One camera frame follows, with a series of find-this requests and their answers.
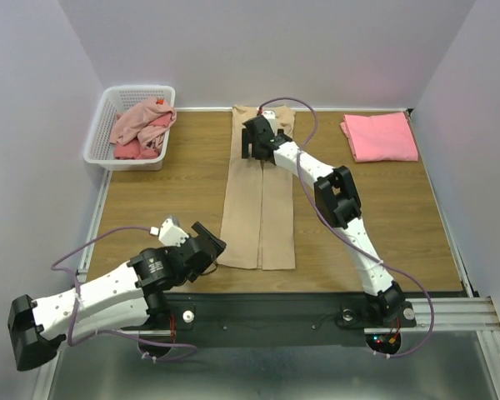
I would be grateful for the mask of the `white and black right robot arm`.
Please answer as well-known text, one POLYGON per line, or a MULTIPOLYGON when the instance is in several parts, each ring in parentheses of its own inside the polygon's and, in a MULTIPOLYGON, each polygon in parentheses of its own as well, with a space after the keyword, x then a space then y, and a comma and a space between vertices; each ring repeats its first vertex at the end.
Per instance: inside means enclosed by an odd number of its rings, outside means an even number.
POLYGON ((367 298, 369 320, 385 325, 397 318, 406 298, 368 236, 350 170, 317 160, 283 132, 273 131, 263 115, 243 123, 242 157, 273 163, 299 178, 304 189, 312 188, 309 201, 318 218, 350 252, 367 298))

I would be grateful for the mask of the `beige t shirt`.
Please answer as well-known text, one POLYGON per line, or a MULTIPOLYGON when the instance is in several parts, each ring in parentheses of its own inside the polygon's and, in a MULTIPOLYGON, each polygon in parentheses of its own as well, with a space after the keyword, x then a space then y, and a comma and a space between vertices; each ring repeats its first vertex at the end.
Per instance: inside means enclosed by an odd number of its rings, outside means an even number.
POLYGON ((296 268, 293 232, 293 176, 266 162, 242 158, 243 123, 255 107, 232 108, 232 138, 223 204, 219 263, 263 271, 296 268))

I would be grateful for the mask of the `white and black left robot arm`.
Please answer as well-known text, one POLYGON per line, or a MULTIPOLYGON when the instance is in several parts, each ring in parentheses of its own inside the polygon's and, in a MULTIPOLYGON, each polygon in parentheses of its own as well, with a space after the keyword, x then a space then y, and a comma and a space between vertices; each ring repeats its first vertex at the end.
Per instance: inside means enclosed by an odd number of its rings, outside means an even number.
POLYGON ((122 336, 126 328, 169 330, 161 348, 176 347, 178 322, 191 323, 192 309, 175 310, 166 293, 192 283, 216 263, 226 244, 200 222, 186 233, 168 217, 146 233, 161 247, 147 248, 105 275, 49 297, 22 295, 12 301, 7 329, 16 368, 30 371, 52 361, 65 346, 99 334, 122 336))

